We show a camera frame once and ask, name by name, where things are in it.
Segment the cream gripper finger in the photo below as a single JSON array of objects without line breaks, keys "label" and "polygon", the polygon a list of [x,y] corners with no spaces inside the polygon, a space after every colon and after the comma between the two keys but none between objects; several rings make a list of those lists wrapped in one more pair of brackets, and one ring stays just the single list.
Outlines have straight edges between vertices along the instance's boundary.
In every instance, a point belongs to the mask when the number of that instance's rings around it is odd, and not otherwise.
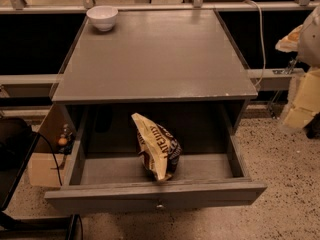
[{"label": "cream gripper finger", "polygon": [[275,48],[281,52],[297,52],[298,51],[298,42],[300,37],[302,26],[294,28],[288,35],[280,39]]},{"label": "cream gripper finger", "polygon": [[289,85],[288,104],[283,110],[282,124],[303,129],[320,112],[320,68],[293,78]]}]

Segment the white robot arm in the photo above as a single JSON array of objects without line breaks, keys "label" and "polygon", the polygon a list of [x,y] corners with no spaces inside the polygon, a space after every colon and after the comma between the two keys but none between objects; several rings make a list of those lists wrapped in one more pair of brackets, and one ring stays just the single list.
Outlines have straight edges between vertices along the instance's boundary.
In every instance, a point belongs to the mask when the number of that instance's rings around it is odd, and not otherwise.
[{"label": "white robot arm", "polygon": [[309,66],[307,73],[291,81],[289,103],[282,114],[284,127],[303,129],[320,113],[320,6],[302,25],[280,39],[275,48],[296,52],[297,60]]}]

